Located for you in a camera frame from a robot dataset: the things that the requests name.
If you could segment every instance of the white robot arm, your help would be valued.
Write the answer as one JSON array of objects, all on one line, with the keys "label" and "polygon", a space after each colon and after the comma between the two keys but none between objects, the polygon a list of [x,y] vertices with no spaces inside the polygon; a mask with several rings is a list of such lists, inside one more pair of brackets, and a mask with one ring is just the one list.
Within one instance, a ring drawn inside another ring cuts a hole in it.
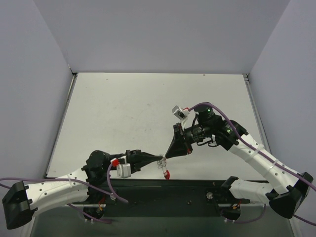
[{"label": "white robot arm", "polygon": [[[216,115],[213,108],[226,120]],[[176,106],[173,114],[181,121],[186,121],[191,110],[196,113],[192,126],[184,128],[183,122],[174,125],[174,137],[166,158],[190,154],[193,143],[208,144],[210,147],[213,147],[212,144],[220,145],[242,158],[268,181],[259,183],[230,177],[222,187],[229,190],[234,198],[269,204],[279,215],[292,218],[310,189],[299,177],[311,183],[312,176],[306,172],[299,174],[277,160],[262,144],[257,143],[246,129],[237,122],[230,121],[223,112],[210,103],[200,103],[191,109]]]},{"label": "white robot arm", "polygon": [[[9,230],[21,227],[30,222],[33,217],[65,204],[87,200],[95,203],[104,194],[128,203],[112,188],[109,182],[110,170],[116,170],[118,177],[127,178],[132,173],[140,171],[141,167],[161,159],[162,156],[154,156],[141,150],[127,150],[124,154],[116,155],[93,151],[86,165],[72,173],[58,178],[43,179],[39,183],[27,185],[23,181],[15,183],[2,199],[6,226]],[[21,179],[4,178],[2,180]],[[105,181],[108,181],[111,192],[96,187]]]}]

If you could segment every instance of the white wall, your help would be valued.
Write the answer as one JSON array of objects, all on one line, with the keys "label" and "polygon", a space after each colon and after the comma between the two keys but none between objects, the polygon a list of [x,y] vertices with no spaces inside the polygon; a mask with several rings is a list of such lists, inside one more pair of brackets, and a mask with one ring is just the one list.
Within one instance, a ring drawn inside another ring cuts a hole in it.
[{"label": "white wall", "polygon": [[[316,1],[292,0],[250,73],[273,154],[316,178]],[[297,212],[316,222],[316,195]],[[316,227],[302,224],[305,236]]]},{"label": "white wall", "polygon": [[74,72],[249,73],[289,0],[34,0]]},{"label": "white wall", "polygon": [[[44,175],[72,79],[32,0],[0,2],[0,176]],[[6,190],[0,188],[0,197]],[[8,231],[0,205],[0,236]]]}]

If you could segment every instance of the purple cable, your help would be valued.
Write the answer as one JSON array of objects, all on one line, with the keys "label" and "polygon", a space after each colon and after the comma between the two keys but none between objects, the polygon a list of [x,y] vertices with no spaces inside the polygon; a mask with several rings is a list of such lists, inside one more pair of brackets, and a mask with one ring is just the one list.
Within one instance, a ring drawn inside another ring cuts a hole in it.
[{"label": "purple cable", "polygon": [[112,220],[109,220],[109,219],[99,220],[99,219],[97,219],[97,218],[95,218],[95,217],[93,217],[93,216],[90,216],[89,214],[85,213],[85,212],[82,211],[80,208],[78,208],[78,207],[76,207],[76,206],[74,206],[74,205],[72,205],[72,204],[67,204],[67,205],[68,205],[69,207],[71,207],[71,208],[77,210],[78,212],[81,212],[83,215],[85,215],[85,216],[91,218],[92,220],[94,220],[94,221],[96,221],[96,222],[100,222],[100,223],[103,223],[103,224],[112,224]]},{"label": "purple cable", "polygon": [[10,189],[11,187],[7,186],[7,185],[4,185],[4,184],[0,184],[1,187],[4,187],[6,189]]},{"label": "purple cable", "polygon": [[249,223],[252,223],[252,222],[255,222],[255,221],[260,220],[260,219],[265,215],[266,209],[267,209],[267,206],[264,205],[263,210],[262,210],[260,216],[256,217],[255,219],[251,219],[251,220],[247,220],[247,221],[238,221],[238,220],[237,220],[237,221],[232,221],[232,220],[230,220],[230,219],[227,219],[227,221],[228,221],[228,222],[233,222],[234,224],[249,224]]},{"label": "purple cable", "polygon": [[120,200],[121,202],[124,202],[124,203],[128,203],[128,200],[120,197],[119,195],[117,195],[117,193],[114,191],[112,185],[111,185],[111,182],[110,182],[110,171],[111,171],[111,167],[112,167],[112,164],[109,165],[108,167],[108,171],[107,171],[107,182],[108,182],[108,186],[112,192],[112,195],[115,196],[118,200]]},{"label": "purple cable", "polygon": [[306,220],[306,219],[304,219],[304,218],[302,218],[302,217],[300,217],[300,216],[297,216],[297,215],[293,215],[293,216],[296,217],[297,219],[301,220],[301,221],[304,221],[304,222],[307,223],[307,224],[310,224],[310,225],[312,225],[312,226],[316,226],[316,223],[313,223],[313,222],[311,222],[311,221],[308,221],[308,220]]},{"label": "purple cable", "polygon": [[[209,103],[209,102],[202,102],[202,103],[199,103],[199,104],[197,104],[197,105],[194,105],[192,108],[189,108],[189,111],[195,109],[196,107],[198,107],[198,106],[200,106],[200,105],[210,106],[210,107],[212,107],[213,109],[215,109],[217,112],[219,112],[219,113],[221,114],[221,116],[223,116],[224,119],[228,122],[228,124],[232,127],[232,129],[233,129],[234,133],[236,134],[237,138],[238,138],[243,144],[245,144],[247,147],[249,147],[250,149],[252,149],[252,150],[254,150],[254,151],[256,150],[255,147],[253,147],[252,145],[250,145],[249,143],[247,143],[245,140],[243,140],[243,139],[241,138],[241,136],[238,134],[238,132],[237,132],[235,126],[234,126],[233,123],[230,121],[230,119],[229,119],[219,108],[217,108],[215,105],[213,105],[213,104],[211,104],[211,103]],[[273,161],[270,157],[268,157],[266,154],[264,154],[263,152],[259,151],[258,153],[259,153],[260,155],[262,155],[264,158],[266,158],[268,161],[270,161],[271,163],[274,163],[274,161]],[[277,167],[279,167],[280,169],[282,169],[282,170],[284,170],[284,171],[290,173],[290,174],[293,175],[294,177],[298,178],[299,180],[303,181],[305,184],[307,184],[308,186],[310,186],[314,191],[316,191],[316,186],[313,185],[312,183],[310,183],[309,181],[307,181],[306,179],[304,179],[302,176],[300,176],[300,175],[298,175],[298,174],[292,172],[291,170],[289,170],[289,169],[283,167],[282,165],[280,165],[280,164],[278,164],[278,163],[276,163],[275,166],[277,166]],[[313,226],[316,226],[316,223],[307,221],[307,220],[303,219],[302,217],[299,217],[299,216],[296,216],[296,215],[294,215],[294,217],[296,217],[296,218],[300,219],[301,221],[304,221],[304,222],[306,222],[306,223],[308,223],[308,224],[311,224],[311,225],[313,225]]]}]

